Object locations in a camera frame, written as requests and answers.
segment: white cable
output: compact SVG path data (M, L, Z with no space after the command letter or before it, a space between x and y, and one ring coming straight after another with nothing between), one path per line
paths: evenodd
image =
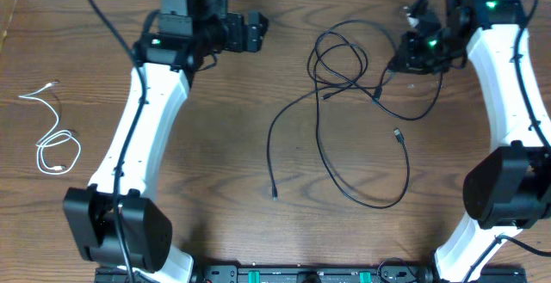
M22 98L22 99L34 100L34 101L44 103L48 108L50 108L50 110L52 110L53 115L55 115L55 124L53 124L52 128L50 128L50 130L42 138L40 138L40 140L38 140L36 142L36 146L38 147L38 149L36 150L36 166L38 167L38 169L42 173L45 173L47 175L63 175L65 173L71 171L71 169L73 168L73 166L77 162L78 157L80 157L80 151L81 151L80 143L78 142L78 140L76 140L72 136L72 133L70 131L64 129L64 130L60 130L58 132L52 133L52 131L55 129L55 127L57 127L58 124L59 124L59 115L58 115L58 113L55 112L55 109L52 108L52 106L50 106L49 103L45 102L44 100L42 100L40 98L33 97L34 95L39 94L43 90L51 88L56 83L58 83L58 82L57 81L56 82L50 82L50 83L46 84L43 88L41 88L41 89L39 89L39 90L37 90L33 93L19 96L19 98ZM56 140L58 138L61 138L61 137L64 137L64 138L60 141L52 143L54 140ZM48 164L46 163L46 160L44 159L44 149L49 148L49 147L54 147L56 145L61 145L61 144L65 143L69 140L73 140L78 146L77 155L75 156L75 159L72 161L71 166L69 166L69 168L66 168L63 165L53 166L53 167L48 166ZM47 170L61 171L61 172L50 172L50 171L47 171Z

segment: green light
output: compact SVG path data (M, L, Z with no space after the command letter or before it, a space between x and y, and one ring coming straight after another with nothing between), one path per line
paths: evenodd
M498 5L498 2L486 2L486 7L494 9Z

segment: wooden table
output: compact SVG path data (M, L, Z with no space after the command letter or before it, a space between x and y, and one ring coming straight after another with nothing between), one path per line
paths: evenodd
M97 0L133 42L158 0ZM287 103L311 90L307 55L331 25L362 18L398 40L407 30L402 7L413 0L238 0L231 9L261 10L271 21L263 50L224 53L218 67L199 73L172 128L159 180L157 205L174 226L173 243L186 252L243 265L366 265L390 256L427 262L464 213L466 173L488 154L486 109L472 66L445 76L434 110L418 122L384 114L365 95L346 93L322 103L322 137L331 163L367 201L394 199L405 163L393 129L406 136L412 183L396 207L376 211L346 200L333 186L314 142L314 99L282 116L272 156L279 201L270 197L265 146L269 123ZM531 1L525 0L527 6ZM443 11L443 0L432 1ZM551 0L541 0L530 27L531 58L551 103ZM340 31L363 45L374 83L392 55L374 29ZM349 75L350 51L328 62ZM68 187L84 188L102 161L127 99L131 65L85 0L20 0L0 55L0 280L88 281L96 264L82 261L65 222ZM53 123L39 103L18 100L44 83L62 107L60 127L78 132L83 153L68 175L42 175L34 142ZM424 110L436 77L398 75L382 101L401 114ZM47 153L68 162L73 145ZM549 222L519 238L551 249ZM551 279L551 261L506 244L493 263L525 267L529 281Z

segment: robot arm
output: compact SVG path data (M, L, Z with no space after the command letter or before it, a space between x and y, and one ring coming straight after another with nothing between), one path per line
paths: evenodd
M546 149L532 126L515 70L514 47L525 22L519 0L446 0L447 24L420 0L410 21L417 29L402 36L391 70L413 74L447 72L452 60L469 59L477 72L491 129L492 153L465 180L467 212L451 238L434 255L439 280L477 280L503 243L551 212L551 170ZM528 32L519 44L523 85L543 135L551 122L529 57Z
M134 270L151 280L176 283L190 280L193 258L171 245L172 225L153 203L170 129L203 58L215 58L222 50L258 52L269 24L253 11L245 25L242 15L227 12L227 0L161 0L161 5L134 44L139 67L132 71L127 105L108 153L86 189L69 188L64 212L81 256L117 267L125 263L115 233L118 211ZM159 32L151 34L154 17ZM147 101L121 168L121 203L113 209L115 167L140 104L136 69L145 76Z

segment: white cable connector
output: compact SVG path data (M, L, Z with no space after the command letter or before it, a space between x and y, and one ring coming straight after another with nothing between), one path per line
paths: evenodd
M38 169L42 173L45 173L47 175L63 175L65 173L71 171L71 169L73 168L73 166L77 162L78 157L80 157L80 151L82 149L80 143L78 142L78 140L76 140L72 136L72 133L70 131L64 129L64 130L60 130L58 132L52 133L52 131L55 129L55 127L57 127L58 124L59 124L59 115L58 115L58 113L55 111L54 108L52 108L52 106L50 106L49 103L45 102L44 100L42 100L40 98L33 97L34 95L39 94L40 92L44 91L45 89L51 88L53 85L55 85L57 83L58 83L58 81L50 82L50 83L44 85L43 88L41 88L41 89L39 89L39 90L37 90L33 93L19 96L19 98L22 98L22 99L34 100L34 101L44 103L48 108L50 108L50 110L52 110L53 115L55 115L55 124L52 126L52 128L50 128L50 130L42 138L40 138L40 140L38 140L38 142L36 142L36 146L38 147L38 149L36 150L36 166L38 167ZM54 140L56 140L60 137L64 137L64 138L60 141L52 143ZM49 147L54 147L56 145L61 145L61 144L65 143L69 140L73 140L78 146L77 155L75 156L75 159L72 161L71 166L69 166L69 168L67 168L63 165L50 167L46 163L46 160L44 159L44 149L49 148Z

